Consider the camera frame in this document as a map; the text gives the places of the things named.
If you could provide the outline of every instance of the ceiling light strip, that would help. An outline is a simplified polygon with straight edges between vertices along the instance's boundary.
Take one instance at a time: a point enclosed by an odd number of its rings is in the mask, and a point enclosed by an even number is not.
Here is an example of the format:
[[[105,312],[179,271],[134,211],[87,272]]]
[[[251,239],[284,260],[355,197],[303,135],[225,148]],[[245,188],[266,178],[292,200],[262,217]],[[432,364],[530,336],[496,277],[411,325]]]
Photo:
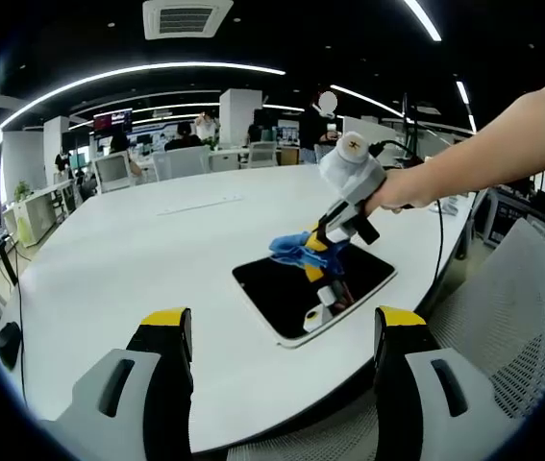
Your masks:
[[[74,125],[73,127],[69,127],[69,130],[75,130],[76,128],[85,127],[86,125],[90,125],[92,123],[92,120],[88,120],[87,122],[81,123],[79,125]]]
[[[111,113],[124,112],[126,110],[133,110],[133,108],[117,109],[117,110],[110,110],[109,112],[96,113],[93,115],[93,118],[103,117],[104,115],[110,115]]]
[[[382,122],[389,122],[389,123],[404,123],[403,119],[398,119],[398,118],[382,118],[381,121]],[[433,128],[440,128],[440,129],[443,129],[443,130],[449,130],[451,132],[473,134],[470,130],[467,130],[465,128],[454,127],[452,125],[444,125],[442,123],[420,121],[419,125],[424,125],[424,126],[433,127]]]
[[[458,87],[458,91],[460,93],[460,98],[462,98],[462,102],[468,106],[468,94],[466,93],[466,87],[464,86],[464,83],[456,82],[456,86]]]
[[[350,89],[343,88],[342,86],[338,86],[338,85],[332,85],[332,86],[330,86],[330,88],[335,89],[337,91],[341,91],[341,92],[346,93],[346,94],[349,94],[349,95],[354,96],[356,98],[359,98],[362,101],[366,101],[367,103],[374,104],[375,106],[378,106],[381,109],[387,110],[388,112],[391,112],[391,113],[393,113],[394,115],[396,115],[398,117],[401,117],[401,118],[403,117],[403,114],[401,112],[399,112],[398,110],[392,109],[392,108],[386,106],[385,104],[380,103],[379,101],[375,101],[374,99],[371,99],[371,98],[368,98],[368,97],[364,96],[363,94],[356,93],[355,91],[351,91]]]
[[[471,130],[473,130],[473,134],[477,132],[477,128],[475,127],[475,117],[472,113],[468,114],[468,122],[471,124]]]
[[[278,106],[276,104],[264,104],[263,107],[266,109],[280,109],[280,110],[292,110],[294,112],[304,112],[304,109],[293,108],[292,106]]]
[[[438,30],[434,26],[433,22],[430,20],[424,9],[421,7],[416,0],[405,0],[405,3],[410,8],[410,10],[415,14],[419,22],[422,23],[422,26],[426,29],[433,41],[441,41],[441,35],[438,33]]]
[[[107,106],[113,106],[115,104],[128,103],[130,101],[135,101],[137,99],[158,98],[160,96],[172,96],[174,94],[199,94],[199,93],[221,93],[221,92],[222,91],[220,89],[192,89],[189,91],[165,91],[163,93],[142,94],[140,96],[133,96],[131,98],[119,99],[118,101],[109,101],[108,103],[100,104],[98,106],[93,106],[92,108],[82,109],[77,112],[73,112],[71,116],[80,115],[81,113],[91,112],[93,110],[105,108]]]
[[[133,113],[137,112],[146,112],[148,110],[159,110],[159,109],[179,109],[179,108],[197,108],[197,107],[216,107],[220,106],[221,103],[185,103],[185,104],[172,104],[169,106],[156,106],[154,108],[146,109],[136,109]]]
[[[53,98],[54,96],[57,96],[58,94],[64,93],[68,91],[69,89],[75,88],[77,86],[89,84],[91,82],[96,82],[98,80],[107,79],[109,77],[115,77],[117,75],[123,75],[123,74],[131,74],[135,72],[141,72],[141,71],[147,71],[147,70],[158,70],[158,69],[172,69],[172,68],[186,68],[186,67],[211,67],[211,68],[228,68],[228,69],[239,69],[239,70],[250,70],[254,72],[263,72],[267,74],[274,74],[274,75],[284,75],[285,72],[283,70],[278,69],[271,69],[268,67],[260,67],[256,65],[247,65],[247,64],[235,64],[231,62],[199,62],[199,61],[188,61],[188,62],[160,62],[157,64],[145,64],[145,65],[136,65],[133,67],[124,67],[122,69],[115,69],[111,70],[110,72],[104,72],[101,74],[91,75],[89,77],[86,77],[81,80],[77,80],[76,82],[72,82],[68,85],[61,86],[59,88],[56,88],[43,96],[38,97],[34,101],[30,102],[23,108],[17,110],[12,115],[10,115],[3,123],[1,123],[0,128],[4,129],[8,124],[10,124],[13,120],[18,118],[23,113],[27,112],[28,110],[32,109],[33,107],[37,106],[38,104],[41,104],[44,101],[47,101],[48,99]]]
[[[133,125],[139,125],[142,123],[152,123],[152,122],[161,122],[163,120],[176,120],[179,118],[196,118],[199,116],[199,113],[186,113],[184,115],[168,115],[166,117],[156,117],[156,118],[147,118],[145,120],[137,120],[133,122]]]

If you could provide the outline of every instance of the ceiling air vent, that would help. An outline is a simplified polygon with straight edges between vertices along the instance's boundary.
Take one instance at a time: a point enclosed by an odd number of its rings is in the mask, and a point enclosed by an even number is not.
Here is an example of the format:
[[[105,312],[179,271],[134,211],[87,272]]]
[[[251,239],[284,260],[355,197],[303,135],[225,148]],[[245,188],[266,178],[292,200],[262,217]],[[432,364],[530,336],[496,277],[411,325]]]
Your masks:
[[[148,0],[142,4],[144,34],[147,40],[210,38],[233,4],[232,0]]]

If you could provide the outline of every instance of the blue cloth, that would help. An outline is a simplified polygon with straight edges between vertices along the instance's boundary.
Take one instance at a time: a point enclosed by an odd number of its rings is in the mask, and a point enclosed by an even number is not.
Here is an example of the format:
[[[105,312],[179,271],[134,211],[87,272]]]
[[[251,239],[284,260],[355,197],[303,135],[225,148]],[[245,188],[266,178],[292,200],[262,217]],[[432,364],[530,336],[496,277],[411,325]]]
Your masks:
[[[270,257],[281,264],[301,268],[304,268],[305,264],[309,264],[325,269],[335,276],[343,275],[344,271],[338,260],[338,252],[345,248],[349,241],[335,243],[325,252],[316,252],[305,247],[309,237],[310,232],[302,232],[275,238],[270,244],[270,251],[273,253]]]

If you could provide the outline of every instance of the potted plant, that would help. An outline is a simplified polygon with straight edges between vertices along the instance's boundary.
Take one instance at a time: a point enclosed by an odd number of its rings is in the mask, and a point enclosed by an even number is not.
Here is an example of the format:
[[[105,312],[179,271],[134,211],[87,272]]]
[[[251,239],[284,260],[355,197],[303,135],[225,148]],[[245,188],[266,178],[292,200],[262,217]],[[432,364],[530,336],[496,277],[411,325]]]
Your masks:
[[[24,181],[18,183],[13,191],[13,199],[20,202],[31,195],[31,187]]]

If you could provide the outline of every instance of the person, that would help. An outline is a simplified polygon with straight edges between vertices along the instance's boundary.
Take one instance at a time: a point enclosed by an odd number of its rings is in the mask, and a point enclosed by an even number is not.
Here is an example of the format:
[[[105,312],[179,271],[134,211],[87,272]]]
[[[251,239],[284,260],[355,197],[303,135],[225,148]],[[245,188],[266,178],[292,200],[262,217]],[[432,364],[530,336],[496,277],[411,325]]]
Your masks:
[[[471,138],[406,170],[389,170],[366,203],[400,209],[512,182],[545,170],[545,86],[517,99]]]
[[[261,141],[261,127],[252,123],[246,132],[246,145]]]
[[[300,115],[300,163],[317,163],[315,144],[329,150],[338,140],[338,132],[332,126],[334,114],[323,112],[317,105],[321,93],[315,94],[310,106]]]
[[[73,173],[71,172],[71,166],[69,164],[69,158],[71,155],[67,152],[60,152],[54,158],[54,164],[57,167],[57,171],[61,176],[64,175],[64,171],[67,171],[67,177],[73,180]]]
[[[165,151],[173,149],[184,149],[185,147],[203,146],[202,140],[195,134],[191,134],[190,122],[180,122],[176,129],[178,138],[172,139],[165,144]]]
[[[110,141],[110,154],[118,154],[121,152],[127,153],[127,158],[129,159],[129,168],[131,169],[131,172],[137,176],[141,177],[141,168],[137,166],[137,164],[131,160],[131,157],[129,156],[129,139],[127,138],[127,135],[124,133],[117,133],[115,134]]]
[[[217,121],[208,110],[200,113],[195,119],[195,132],[202,141],[216,139],[216,128]]]

